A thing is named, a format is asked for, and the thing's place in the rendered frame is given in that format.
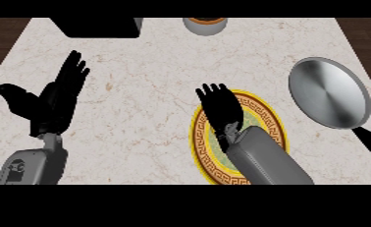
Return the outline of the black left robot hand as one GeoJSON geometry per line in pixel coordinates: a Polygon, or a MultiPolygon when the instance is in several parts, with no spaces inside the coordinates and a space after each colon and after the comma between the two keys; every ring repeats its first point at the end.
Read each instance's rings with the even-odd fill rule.
{"type": "Polygon", "coordinates": [[[10,112],[31,121],[34,138],[45,133],[60,135],[66,131],[88,73],[90,69],[81,59],[81,53],[72,50],[56,79],[45,85],[40,95],[26,92],[16,85],[0,85],[0,95],[7,102],[10,112]]]}

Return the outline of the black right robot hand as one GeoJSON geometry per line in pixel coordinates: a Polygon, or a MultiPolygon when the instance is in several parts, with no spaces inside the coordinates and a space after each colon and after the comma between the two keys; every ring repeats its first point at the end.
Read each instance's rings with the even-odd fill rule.
{"type": "Polygon", "coordinates": [[[243,110],[237,98],[224,84],[203,85],[196,89],[202,101],[203,111],[213,130],[225,131],[228,124],[237,123],[235,129],[243,125],[243,110]]]}

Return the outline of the grey round container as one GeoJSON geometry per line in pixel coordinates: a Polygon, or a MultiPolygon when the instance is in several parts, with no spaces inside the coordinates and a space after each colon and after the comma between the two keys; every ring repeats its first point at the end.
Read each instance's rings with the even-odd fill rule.
{"type": "Polygon", "coordinates": [[[197,35],[209,36],[218,34],[227,27],[228,19],[216,18],[200,20],[197,18],[182,19],[185,28],[197,35]]]}

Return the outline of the yellow brown patterned plate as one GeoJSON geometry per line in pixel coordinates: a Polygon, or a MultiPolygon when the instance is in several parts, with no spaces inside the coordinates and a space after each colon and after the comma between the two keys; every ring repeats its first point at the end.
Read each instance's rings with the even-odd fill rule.
{"type": "MultiPolygon", "coordinates": [[[[231,92],[243,109],[241,128],[246,129],[249,126],[260,127],[285,152],[290,152],[284,124],[272,107],[253,93],[240,89],[234,89],[231,92]]],[[[188,142],[194,163],[207,182],[213,185],[247,185],[249,181],[222,153],[215,130],[209,124],[202,106],[197,106],[194,111],[188,142]]]]}

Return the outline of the grey metal frying pan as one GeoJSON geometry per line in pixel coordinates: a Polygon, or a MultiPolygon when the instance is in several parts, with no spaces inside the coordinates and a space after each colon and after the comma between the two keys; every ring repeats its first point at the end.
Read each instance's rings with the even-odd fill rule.
{"type": "Polygon", "coordinates": [[[293,100],[321,125],[350,130],[371,151],[371,131],[363,124],[371,118],[371,96],[353,72],[322,57],[302,59],[288,75],[293,100]]]}

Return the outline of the black box appliance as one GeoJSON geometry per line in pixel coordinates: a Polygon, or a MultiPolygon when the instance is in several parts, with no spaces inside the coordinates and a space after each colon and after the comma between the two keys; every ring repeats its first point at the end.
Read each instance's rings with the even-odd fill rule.
{"type": "Polygon", "coordinates": [[[51,18],[70,38],[138,38],[143,18],[51,18]]]}

